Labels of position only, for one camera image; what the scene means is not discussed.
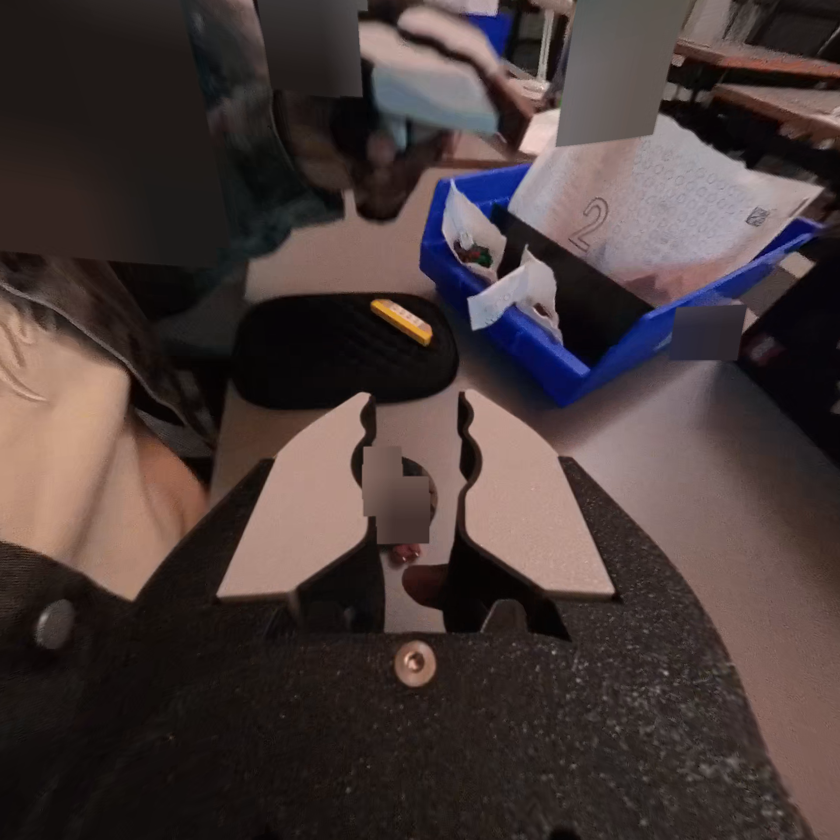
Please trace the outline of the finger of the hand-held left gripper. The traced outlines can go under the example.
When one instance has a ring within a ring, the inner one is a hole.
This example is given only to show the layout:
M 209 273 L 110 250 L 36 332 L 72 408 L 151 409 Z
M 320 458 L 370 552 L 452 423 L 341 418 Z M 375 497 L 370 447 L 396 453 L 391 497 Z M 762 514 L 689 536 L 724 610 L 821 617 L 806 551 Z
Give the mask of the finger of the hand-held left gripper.
M 461 16 L 437 7 L 409 7 L 400 14 L 396 26 L 417 43 L 439 47 L 491 76 L 503 73 L 501 59 L 489 38 Z
M 498 131 L 498 111 L 474 67 L 400 39 L 370 42 L 370 65 L 379 112 L 440 130 Z

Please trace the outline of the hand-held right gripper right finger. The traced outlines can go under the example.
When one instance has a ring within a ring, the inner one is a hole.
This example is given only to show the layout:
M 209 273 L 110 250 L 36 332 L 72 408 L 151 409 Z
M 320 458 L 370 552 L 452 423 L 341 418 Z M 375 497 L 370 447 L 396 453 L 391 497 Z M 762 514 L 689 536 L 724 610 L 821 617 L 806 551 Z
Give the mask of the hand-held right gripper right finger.
M 615 585 L 552 445 L 475 389 L 458 395 L 458 435 L 468 545 L 541 595 L 611 600 Z

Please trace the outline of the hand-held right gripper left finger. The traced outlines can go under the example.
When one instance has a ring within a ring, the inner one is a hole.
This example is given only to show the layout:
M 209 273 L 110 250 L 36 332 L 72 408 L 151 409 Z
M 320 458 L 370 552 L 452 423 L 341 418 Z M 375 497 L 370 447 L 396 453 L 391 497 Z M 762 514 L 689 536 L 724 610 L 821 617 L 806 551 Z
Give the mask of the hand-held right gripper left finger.
M 217 589 L 220 601 L 276 597 L 297 606 L 305 585 L 364 544 L 369 519 L 353 456 L 374 433 L 375 399 L 360 392 L 279 451 Z

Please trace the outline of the blue plastic bin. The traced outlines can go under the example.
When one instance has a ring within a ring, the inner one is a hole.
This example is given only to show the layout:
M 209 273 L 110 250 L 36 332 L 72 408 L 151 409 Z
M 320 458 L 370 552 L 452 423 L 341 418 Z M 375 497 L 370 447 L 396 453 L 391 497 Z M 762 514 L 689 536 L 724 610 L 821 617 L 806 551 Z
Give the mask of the blue plastic bin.
M 511 196 L 530 168 L 529 164 L 481 171 L 456 177 L 458 189 L 490 219 L 494 203 L 508 207 Z M 443 299 L 465 320 L 467 300 L 487 284 L 462 267 L 449 251 L 442 233 L 449 180 L 440 180 L 434 191 L 420 248 L 421 271 L 435 284 Z M 481 330 L 541 385 L 559 406 L 568 406 L 619 375 L 653 358 L 670 340 L 679 308 L 727 306 L 740 298 L 791 253 L 818 236 L 823 226 L 807 217 L 790 221 L 782 233 L 753 261 L 692 291 L 676 301 L 654 308 L 592 367 L 578 360 L 563 344 L 556 343 L 518 309 Z
M 462 17 L 477 27 L 488 38 L 496 53 L 504 57 L 511 36 L 512 12 L 502 9 L 495 15 L 462 14 Z

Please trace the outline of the person's left forearm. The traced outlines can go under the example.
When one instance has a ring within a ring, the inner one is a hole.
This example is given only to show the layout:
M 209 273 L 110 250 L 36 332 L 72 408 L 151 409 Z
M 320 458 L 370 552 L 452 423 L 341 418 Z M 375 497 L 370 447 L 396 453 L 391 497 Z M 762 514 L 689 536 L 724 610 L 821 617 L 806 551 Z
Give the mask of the person's left forearm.
M 311 185 L 277 130 L 264 39 L 253 2 L 183 1 L 224 199 L 220 272 L 280 247 L 296 228 L 343 217 L 343 198 Z

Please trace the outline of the yellow lego brick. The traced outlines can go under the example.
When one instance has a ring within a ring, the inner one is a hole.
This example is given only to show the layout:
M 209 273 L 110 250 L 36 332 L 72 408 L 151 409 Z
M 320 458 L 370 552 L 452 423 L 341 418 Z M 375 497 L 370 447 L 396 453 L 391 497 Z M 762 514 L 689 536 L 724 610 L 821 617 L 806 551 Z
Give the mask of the yellow lego brick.
M 370 309 L 376 317 L 419 345 L 427 347 L 432 342 L 434 331 L 431 325 L 394 300 L 375 298 L 371 301 Z

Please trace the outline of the person's left hand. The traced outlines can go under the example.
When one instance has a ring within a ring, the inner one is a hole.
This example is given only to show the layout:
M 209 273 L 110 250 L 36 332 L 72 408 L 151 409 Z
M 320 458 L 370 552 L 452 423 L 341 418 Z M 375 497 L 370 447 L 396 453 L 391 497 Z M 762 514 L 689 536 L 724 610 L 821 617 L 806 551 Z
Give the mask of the person's left hand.
M 398 150 L 385 133 L 373 133 L 364 153 L 350 165 L 353 199 L 364 220 L 389 223 L 398 218 L 434 155 L 422 145 Z

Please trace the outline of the black mesh cushion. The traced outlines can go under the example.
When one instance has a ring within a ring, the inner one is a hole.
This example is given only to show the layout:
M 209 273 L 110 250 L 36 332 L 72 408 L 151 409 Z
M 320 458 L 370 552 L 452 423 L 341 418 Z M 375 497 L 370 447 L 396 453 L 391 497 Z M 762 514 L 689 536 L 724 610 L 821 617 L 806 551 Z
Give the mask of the black mesh cushion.
M 426 322 L 423 346 L 374 314 L 386 299 Z M 379 404 L 440 393 L 455 379 L 459 352 L 445 314 L 397 292 L 277 297 L 248 310 L 235 336 L 230 381 L 252 405 L 277 411 L 331 409 L 359 392 Z

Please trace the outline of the person's beige shirt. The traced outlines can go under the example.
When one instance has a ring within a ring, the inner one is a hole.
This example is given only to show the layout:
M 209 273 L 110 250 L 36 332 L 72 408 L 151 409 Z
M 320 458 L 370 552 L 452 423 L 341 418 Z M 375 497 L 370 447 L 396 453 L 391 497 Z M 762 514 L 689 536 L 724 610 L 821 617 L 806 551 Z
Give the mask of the person's beige shirt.
M 129 393 L 122 367 L 74 353 L 2 382 L 1 536 L 131 601 L 201 520 L 207 492 Z

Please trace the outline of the large printed white paper bag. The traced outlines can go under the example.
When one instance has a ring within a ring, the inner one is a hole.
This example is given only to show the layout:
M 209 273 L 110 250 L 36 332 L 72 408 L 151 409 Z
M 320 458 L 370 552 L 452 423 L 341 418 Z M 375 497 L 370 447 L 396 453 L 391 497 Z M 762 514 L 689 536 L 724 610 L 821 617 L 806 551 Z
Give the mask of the large printed white paper bag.
M 542 152 L 508 211 L 651 306 L 746 266 L 822 192 L 750 170 L 670 117 Z

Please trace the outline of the wooden table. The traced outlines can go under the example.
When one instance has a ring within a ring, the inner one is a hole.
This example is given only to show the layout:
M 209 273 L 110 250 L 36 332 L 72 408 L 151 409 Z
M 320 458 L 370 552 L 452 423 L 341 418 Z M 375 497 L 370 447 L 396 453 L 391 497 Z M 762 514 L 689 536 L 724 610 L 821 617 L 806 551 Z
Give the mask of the wooden table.
M 838 140 L 839 65 L 822 58 L 719 40 L 679 38 L 668 70 L 669 110 L 728 106 L 815 142 Z

